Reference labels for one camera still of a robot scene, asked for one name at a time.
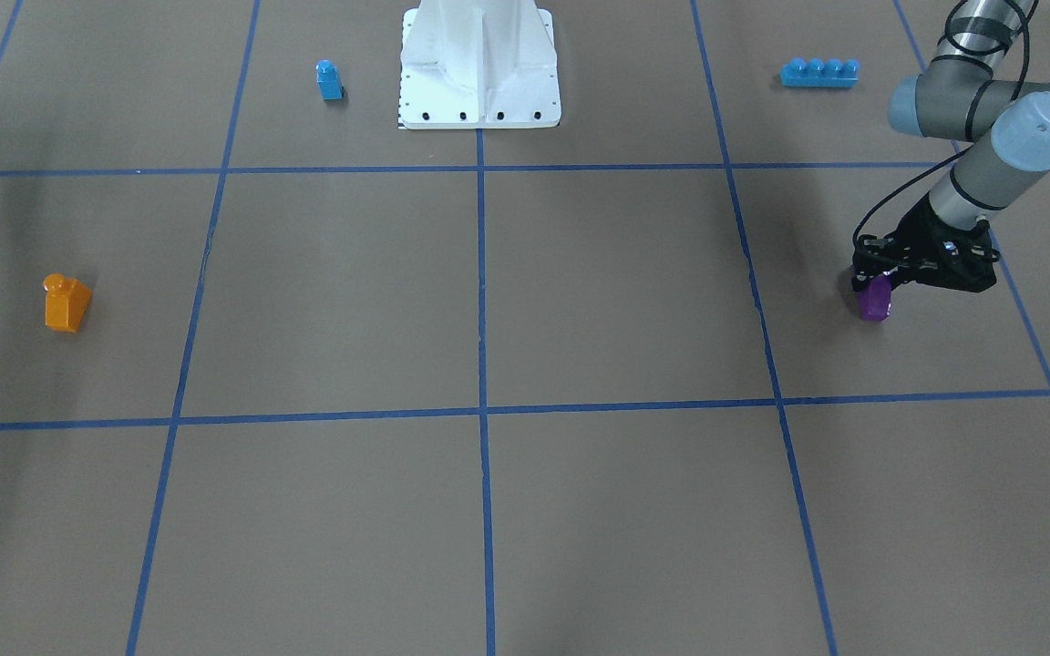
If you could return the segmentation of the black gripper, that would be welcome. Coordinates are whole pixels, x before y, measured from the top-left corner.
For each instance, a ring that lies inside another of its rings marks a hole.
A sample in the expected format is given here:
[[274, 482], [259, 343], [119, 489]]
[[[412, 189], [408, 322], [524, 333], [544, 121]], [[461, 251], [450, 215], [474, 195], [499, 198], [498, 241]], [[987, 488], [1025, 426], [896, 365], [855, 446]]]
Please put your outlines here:
[[962, 227], [939, 216], [931, 195], [926, 192], [903, 216], [896, 230], [896, 240], [911, 253], [918, 269], [937, 274], [991, 273], [991, 237], [984, 215], [972, 216]]

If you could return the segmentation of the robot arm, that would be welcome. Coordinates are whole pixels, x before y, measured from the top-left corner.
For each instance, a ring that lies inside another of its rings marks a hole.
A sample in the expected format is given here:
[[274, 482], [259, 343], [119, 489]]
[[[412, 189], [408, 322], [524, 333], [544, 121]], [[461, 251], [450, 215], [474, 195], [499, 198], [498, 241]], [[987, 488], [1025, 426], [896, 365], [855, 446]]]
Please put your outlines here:
[[1050, 80], [1000, 80], [1015, 43], [1030, 46], [1034, 1], [960, 1], [934, 58], [892, 91], [892, 129], [965, 142], [967, 150], [884, 238], [892, 285], [974, 291], [992, 285], [999, 253], [989, 224], [1050, 173]]

